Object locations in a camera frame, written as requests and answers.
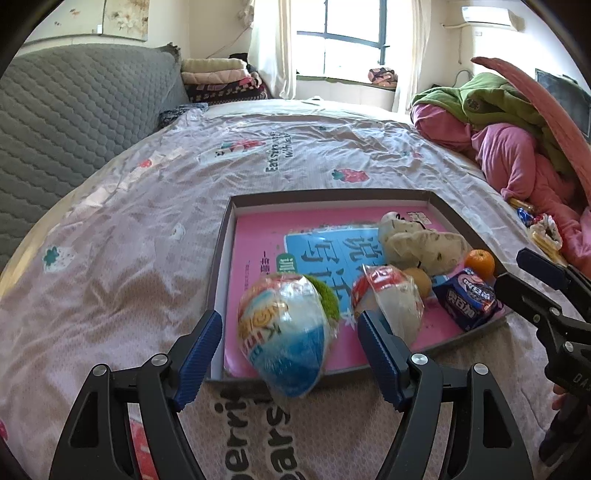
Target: metal bolt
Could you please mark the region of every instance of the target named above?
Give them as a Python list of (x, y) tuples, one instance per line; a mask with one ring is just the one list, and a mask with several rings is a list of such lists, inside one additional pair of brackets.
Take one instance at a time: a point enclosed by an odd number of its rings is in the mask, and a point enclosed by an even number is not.
[(478, 375), (486, 375), (488, 373), (488, 367), (485, 364), (476, 364), (474, 365), (474, 371)]
[(416, 365), (424, 365), (429, 361), (429, 359), (422, 353), (415, 353), (410, 359)]
[(158, 355), (154, 355), (152, 357), (152, 365), (154, 365), (155, 367), (161, 367), (166, 362), (168, 362), (168, 357), (163, 353), (159, 353)]
[(107, 372), (107, 367), (104, 365), (97, 365), (96, 367), (94, 367), (92, 369), (92, 374), (95, 377), (100, 377), (102, 375), (104, 375)]

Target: box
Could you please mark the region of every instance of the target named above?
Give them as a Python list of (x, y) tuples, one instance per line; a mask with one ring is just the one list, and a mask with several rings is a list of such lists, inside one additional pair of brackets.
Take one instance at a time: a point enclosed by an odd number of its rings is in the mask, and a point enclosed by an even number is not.
[[(345, 318), (317, 388), (370, 377), (355, 323), (347, 316), (345, 294), (350, 293), (359, 265), (383, 263), (375, 223), (390, 211), (427, 228), (458, 232), (472, 248), (491, 251), (446, 202), (426, 190), (294, 190), (231, 197), (215, 247), (207, 294), (207, 308), (220, 313), (224, 328), (205, 380), (235, 387), (242, 395), (267, 393), (237, 348), (238, 300), (261, 274), (294, 270), (315, 274), (331, 286), (340, 297)], [(497, 257), (495, 262), (498, 276), (505, 268)], [(488, 323), (463, 332), (437, 299), (427, 300), (425, 305), (423, 327), (411, 349), (429, 354), (490, 332), (501, 325), (506, 313), (499, 312)]]

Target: pink blanket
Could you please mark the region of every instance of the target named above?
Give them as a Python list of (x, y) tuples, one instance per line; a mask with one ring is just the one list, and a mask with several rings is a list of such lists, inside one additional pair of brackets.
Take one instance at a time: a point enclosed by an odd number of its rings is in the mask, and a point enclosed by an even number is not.
[[(520, 90), (544, 117), (591, 199), (591, 150), (578, 127), (560, 104), (534, 79), (500, 59), (477, 57), (474, 63), (496, 70)], [(591, 277), (591, 212), (572, 207), (575, 183), (561, 178), (550, 161), (536, 151), (535, 139), (521, 128), (496, 124), (473, 132), (442, 108), (417, 105), (415, 127), (426, 138), (478, 162), (488, 183), (505, 200), (529, 200), (539, 212), (551, 215), (563, 236), (566, 260)]]

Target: hand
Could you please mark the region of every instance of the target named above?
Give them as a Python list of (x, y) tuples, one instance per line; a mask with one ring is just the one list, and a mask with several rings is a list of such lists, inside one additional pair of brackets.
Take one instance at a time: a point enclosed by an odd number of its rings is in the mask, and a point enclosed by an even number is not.
[[(564, 388), (559, 387), (558, 385), (554, 384), (554, 388), (552, 391), (558, 395), (552, 402), (552, 410), (560, 410), (563, 405), (564, 401), (566, 400), (566, 394), (568, 393)], [(587, 412), (589, 413), (589, 417), (591, 417), (591, 406), (587, 407)]]

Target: snack package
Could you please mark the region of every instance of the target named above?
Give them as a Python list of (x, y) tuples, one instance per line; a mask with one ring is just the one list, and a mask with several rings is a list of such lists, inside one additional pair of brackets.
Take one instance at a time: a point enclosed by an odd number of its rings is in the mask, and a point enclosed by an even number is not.
[(268, 275), (240, 300), (242, 353), (272, 391), (286, 397), (314, 387), (334, 336), (320, 294), (303, 275)]
[(411, 276), (391, 265), (363, 266), (353, 284), (351, 305), (355, 319), (364, 310), (382, 310), (392, 333), (411, 345), (423, 318), (423, 301)]
[(471, 268), (464, 268), (433, 291), (443, 308), (460, 328), (468, 332), (486, 323), (501, 307), (495, 290)]
[(517, 209), (517, 216), (527, 228), (532, 226), (535, 222), (535, 217), (524, 208)]

